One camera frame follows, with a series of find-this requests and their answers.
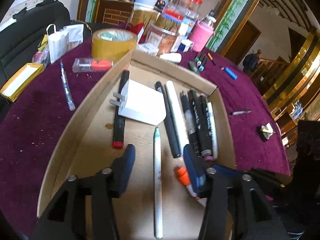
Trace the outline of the black marker grey cap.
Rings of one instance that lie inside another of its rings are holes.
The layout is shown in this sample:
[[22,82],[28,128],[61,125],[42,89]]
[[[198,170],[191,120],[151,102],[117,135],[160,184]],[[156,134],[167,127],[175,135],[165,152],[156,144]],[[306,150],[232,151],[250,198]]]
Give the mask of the black marker grey cap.
[[182,103],[185,125],[188,132],[189,142],[193,147],[193,150],[197,156],[200,156],[199,146],[197,143],[197,136],[196,136],[196,127],[193,121],[193,114],[190,109],[189,100],[184,91],[180,92],[180,99]]

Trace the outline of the white USB charger block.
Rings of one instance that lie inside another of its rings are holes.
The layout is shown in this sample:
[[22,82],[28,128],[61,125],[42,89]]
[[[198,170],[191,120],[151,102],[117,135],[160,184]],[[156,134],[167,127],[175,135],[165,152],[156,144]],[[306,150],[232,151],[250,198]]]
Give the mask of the white USB charger block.
[[166,117],[163,94],[131,79],[113,96],[117,100],[111,99],[110,103],[118,107],[120,116],[153,126]]

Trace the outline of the black marker purple cap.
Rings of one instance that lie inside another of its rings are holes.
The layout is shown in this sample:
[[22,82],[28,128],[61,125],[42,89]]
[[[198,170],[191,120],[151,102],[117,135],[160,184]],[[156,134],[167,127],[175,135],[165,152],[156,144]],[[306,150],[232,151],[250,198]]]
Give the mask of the black marker purple cap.
[[194,124],[196,126],[196,137],[200,156],[205,161],[213,161],[212,140],[209,136],[203,108],[194,89],[188,91],[188,98],[191,112],[193,113]]

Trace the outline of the small black binder clip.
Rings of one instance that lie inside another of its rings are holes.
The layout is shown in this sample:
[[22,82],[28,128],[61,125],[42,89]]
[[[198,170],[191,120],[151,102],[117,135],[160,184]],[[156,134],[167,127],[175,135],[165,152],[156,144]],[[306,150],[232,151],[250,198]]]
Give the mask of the small black binder clip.
[[270,123],[258,127],[257,132],[263,141],[268,141],[275,131]]

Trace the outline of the black pen in box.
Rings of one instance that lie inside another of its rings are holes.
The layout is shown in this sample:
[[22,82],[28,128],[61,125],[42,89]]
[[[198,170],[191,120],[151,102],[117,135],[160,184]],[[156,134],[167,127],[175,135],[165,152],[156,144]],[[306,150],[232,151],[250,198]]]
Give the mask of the black pen in box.
[[180,149],[178,146],[177,135],[175,133],[174,123],[173,123],[171,112],[170,112],[167,94],[166,94],[165,89],[160,81],[157,81],[155,83],[155,89],[158,92],[162,93],[163,98],[164,98],[164,104],[165,104],[165,110],[166,110],[166,117],[164,119],[164,124],[165,124],[165,129],[167,132],[167,136],[168,136],[171,154],[172,154],[173,158],[179,158],[181,156],[181,153],[180,153]]

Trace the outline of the white cylinder pen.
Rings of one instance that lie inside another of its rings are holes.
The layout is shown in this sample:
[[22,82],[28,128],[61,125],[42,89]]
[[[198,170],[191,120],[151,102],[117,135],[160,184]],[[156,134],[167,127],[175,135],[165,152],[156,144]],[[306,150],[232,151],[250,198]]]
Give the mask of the white cylinder pen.
[[176,90],[172,81],[167,81],[165,83],[165,90],[168,97],[169,107],[171,110],[172,121],[177,136],[178,146],[181,155],[183,155],[184,147],[185,145],[189,144],[189,139],[183,114],[176,94]]

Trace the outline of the silver black ballpoint pen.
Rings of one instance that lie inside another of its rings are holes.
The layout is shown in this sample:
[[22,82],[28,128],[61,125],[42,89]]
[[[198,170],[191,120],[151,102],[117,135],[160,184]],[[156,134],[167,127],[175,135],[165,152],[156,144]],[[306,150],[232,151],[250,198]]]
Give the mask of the silver black ballpoint pen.
[[234,112],[231,112],[230,115],[231,115],[231,116],[236,116],[236,115],[248,114],[248,113],[251,113],[251,112],[252,112],[251,110],[246,109],[246,110],[242,110],[242,111],[234,111]]

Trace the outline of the purple velvet tablecloth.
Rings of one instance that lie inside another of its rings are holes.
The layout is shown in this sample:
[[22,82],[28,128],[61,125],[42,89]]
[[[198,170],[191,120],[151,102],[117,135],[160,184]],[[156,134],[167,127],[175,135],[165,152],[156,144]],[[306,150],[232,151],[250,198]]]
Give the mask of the purple velvet tablecloth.
[[[231,61],[213,53],[201,76],[217,85],[229,116],[236,166],[282,174],[290,168],[280,133],[267,142],[257,128],[273,123],[266,102],[251,79]],[[221,68],[238,76],[233,80]],[[231,116],[234,111],[252,112]],[[1,123],[1,211],[17,231],[30,236],[35,224],[37,199],[52,152],[72,117],[62,90],[60,64],[40,74],[12,104]]]

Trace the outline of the cardboard box tray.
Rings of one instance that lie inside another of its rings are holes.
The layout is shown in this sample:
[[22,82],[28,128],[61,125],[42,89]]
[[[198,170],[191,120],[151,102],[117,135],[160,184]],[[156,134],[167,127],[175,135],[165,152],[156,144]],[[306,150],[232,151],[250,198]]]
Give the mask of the cardboard box tray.
[[[123,70],[130,78],[150,88],[156,82],[172,81],[177,93],[195,89],[213,105],[218,142],[218,163],[235,168],[231,128],[222,96],[216,85],[193,72],[142,51],[128,52],[109,70],[85,97],[65,127],[45,172],[37,214],[41,215],[69,175],[89,177],[111,165],[122,155],[112,148],[113,132],[107,128],[114,120],[110,104],[118,90]],[[172,157],[165,126],[159,125],[162,150],[162,201],[164,239],[197,239],[204,207],[175,177],[181,159]],[[153,133],[151,125],[127,120],[125,144],[133,144],[136,158],[126,192],[113,201],[121,239],[153,239]]]

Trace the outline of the clear blue pen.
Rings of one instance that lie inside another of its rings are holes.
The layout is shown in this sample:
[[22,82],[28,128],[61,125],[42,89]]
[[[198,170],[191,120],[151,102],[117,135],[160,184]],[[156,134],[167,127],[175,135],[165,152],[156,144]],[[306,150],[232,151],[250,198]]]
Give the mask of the clear blue pen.
[[68,80],[67,80],[67,74],[65,72],[62,60],[60,60],[60,69],[61,69],[61,80],[62,80],[63,90],[66,96],[68,108],[70,111],[75,111],[75,104],[71,95],[71,91],[70,91]]

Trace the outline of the clear case orange tool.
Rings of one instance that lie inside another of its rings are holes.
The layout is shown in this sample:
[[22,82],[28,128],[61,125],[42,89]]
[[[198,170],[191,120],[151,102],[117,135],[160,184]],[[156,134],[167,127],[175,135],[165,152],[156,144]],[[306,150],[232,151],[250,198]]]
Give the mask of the clear case orange tool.
[[113,67],[113,61],[93,58],[76,58],[72,70],[74,73],[106,72]]

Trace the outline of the yellow gold box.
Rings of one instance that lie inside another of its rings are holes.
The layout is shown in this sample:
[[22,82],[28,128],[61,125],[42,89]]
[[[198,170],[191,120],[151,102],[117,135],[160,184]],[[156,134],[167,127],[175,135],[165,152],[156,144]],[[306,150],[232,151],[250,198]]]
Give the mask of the yellow gold box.
[[15,102],[26,87],[44,71],[41,63],[26,63],[1,88],[1,96]]

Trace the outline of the green capped markers group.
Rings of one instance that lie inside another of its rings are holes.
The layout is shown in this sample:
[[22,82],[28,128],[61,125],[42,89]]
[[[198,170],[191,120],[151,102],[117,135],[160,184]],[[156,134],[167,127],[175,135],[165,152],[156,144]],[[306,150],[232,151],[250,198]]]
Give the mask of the green capped markers group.
[[198,54],[194,61],[190,61],[188,63],[189,69],[195,74],[200,75],[200,72],[204,71],[207,59],[208,58],[205,53]]

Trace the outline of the small orange item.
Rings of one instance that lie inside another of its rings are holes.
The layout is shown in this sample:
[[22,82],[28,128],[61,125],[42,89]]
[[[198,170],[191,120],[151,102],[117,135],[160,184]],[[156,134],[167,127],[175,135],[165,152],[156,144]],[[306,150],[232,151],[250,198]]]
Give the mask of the small orange item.
[[215,66],[216,63],[215,63],[215,61],[214,61],[214,59],[213,59],[213,56],[212,56],[210,53],[207,53],[207,56],[208,56],[208,58],[210,59],[210,61],[212,62],[212,64]]

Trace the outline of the yellow packing tape roll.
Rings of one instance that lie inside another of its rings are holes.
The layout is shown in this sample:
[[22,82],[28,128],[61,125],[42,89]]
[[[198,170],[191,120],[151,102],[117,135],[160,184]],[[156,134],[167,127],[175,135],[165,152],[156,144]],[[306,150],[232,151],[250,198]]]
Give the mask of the yellow packing tape roll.
[[117,62],[136,46],[137,35],[128,30],[101,29],[92,35],[91,55],[94,59]]

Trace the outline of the white paper bag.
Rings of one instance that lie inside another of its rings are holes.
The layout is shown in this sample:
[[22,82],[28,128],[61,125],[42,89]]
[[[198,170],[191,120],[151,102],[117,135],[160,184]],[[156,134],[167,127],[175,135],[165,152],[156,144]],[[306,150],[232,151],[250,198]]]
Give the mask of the white paper bag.
[[53,64],[66,52],[74,49],[84,41],[84,25],[68,25],[57,31],[55,24],[50,24],[46,28],[48,36],[48,47],[50,63]]

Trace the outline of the pink knit-sleeve bottle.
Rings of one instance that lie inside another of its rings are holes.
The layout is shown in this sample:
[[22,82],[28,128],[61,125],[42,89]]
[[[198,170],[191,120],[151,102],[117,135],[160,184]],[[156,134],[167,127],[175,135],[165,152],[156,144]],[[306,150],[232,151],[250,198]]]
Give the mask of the pink knit-sleeve bottle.
[[188,39],[193,42],[193,51],[200,52],[208,40],[214,35],[215,22],[216,19],[210,15],[196,22],[188,36]]

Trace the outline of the tin can with label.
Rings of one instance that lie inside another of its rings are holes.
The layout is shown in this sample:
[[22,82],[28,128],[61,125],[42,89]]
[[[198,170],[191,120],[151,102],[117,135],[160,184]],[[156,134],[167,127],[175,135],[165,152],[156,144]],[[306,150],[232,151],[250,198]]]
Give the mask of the tin can with label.
[[160,28],[151,21],[145,42],[155,46],[158,49],[157,56],[159,56],[170,53],[177,37],[178,33]]

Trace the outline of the red-lid clear plastic jar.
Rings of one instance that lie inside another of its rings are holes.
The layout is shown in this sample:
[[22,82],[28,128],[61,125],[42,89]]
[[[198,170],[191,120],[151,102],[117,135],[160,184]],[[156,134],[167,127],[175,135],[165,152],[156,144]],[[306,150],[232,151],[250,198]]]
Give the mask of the red-lid clear plastic jar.
[[178,5],[193,12],[198,12],[202,0],[179,0]]

